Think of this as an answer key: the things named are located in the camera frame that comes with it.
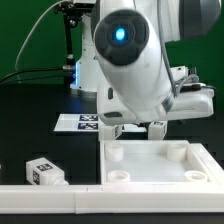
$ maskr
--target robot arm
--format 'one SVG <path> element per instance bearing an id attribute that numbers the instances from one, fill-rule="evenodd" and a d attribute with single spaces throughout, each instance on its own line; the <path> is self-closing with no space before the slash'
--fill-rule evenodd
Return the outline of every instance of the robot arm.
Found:
<path id="1" fill-rule="evenodd" d="M 206 34 L 220 15 L 220 0 L 97 0 L 92 34 L 101 69 L 98 113 L 105 124 L 210 116 L 211 89 L 175 94 L 164 63 L 164 42 Z"/>

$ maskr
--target black surface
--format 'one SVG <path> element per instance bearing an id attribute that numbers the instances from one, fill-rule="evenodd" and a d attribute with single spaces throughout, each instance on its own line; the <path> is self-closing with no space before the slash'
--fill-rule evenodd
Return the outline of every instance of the black surface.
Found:
<path id="1" fill-rule="evenodd" d="M 71 184 L 99 183 L 97 134 L 55 134 L 60 113 L 96 113 L 94 100 L 70 95 L 61 85 L 0 87 L 0 164 L 2 184 L 27 184 L 25 162 L 46 157 L 65 170 Z M 224 113 L 169 122 L 166 139 L 201 142 L 224 168 Z M 123 134 L 121 139 L 146 139 Z M 224 223 L 224 214 L 0 215 L 5 223 Z"/>

